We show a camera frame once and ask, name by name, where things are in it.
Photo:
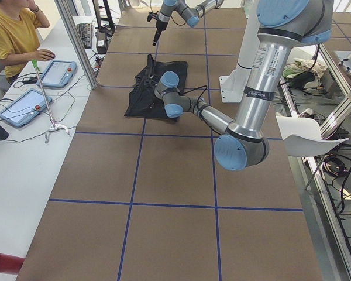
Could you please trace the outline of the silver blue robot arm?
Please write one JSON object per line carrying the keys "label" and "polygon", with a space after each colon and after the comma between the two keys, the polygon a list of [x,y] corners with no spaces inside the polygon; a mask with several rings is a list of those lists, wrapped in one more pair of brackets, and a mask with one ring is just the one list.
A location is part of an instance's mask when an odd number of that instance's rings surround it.
{"label": "silver blue robot arm", "polygon": [[261,132],[284,67],[295,47],[323,43],[331,36],[332,1],[256,1],[250,20],[258,23],[254,32],[253,63],[234,118],[202,98],[185,97],[178,89],[176,73],[164,73],[154,89],[163,101],[168,117],[191,112],[219,133],[214,145],[218,163],[231,171],[261,163],[269,144]]}
{"label": "silver blue robot arm", "polygon": [[223,2],[224,0],[208,0],[201,2],[195,7],[190,7],[185,1],[163,1],[159,12],[149,12],[147,16],[148,22],[152,19],[156,20],[156,32],[153,39],[153,46],[156,46],[161,33],[166,30],[173,12],[177,12],[189,27],[194,28],[207,12],[213,9],[219,9]]}

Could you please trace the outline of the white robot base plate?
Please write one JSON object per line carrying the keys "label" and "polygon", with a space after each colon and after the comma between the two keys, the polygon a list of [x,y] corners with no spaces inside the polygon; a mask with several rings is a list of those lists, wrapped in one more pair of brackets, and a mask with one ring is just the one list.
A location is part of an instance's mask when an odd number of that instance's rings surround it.
{"label": "white robot base plate", "polygon": [[256,13],[253,12],[253,15],[250,15],[247,20],[236,68],[229,76],[220,76],[219,78],[221,97],[224,103],[236,103],[242,100],[243,90],[247,84],[260,43],[257,37],[259,25]]}

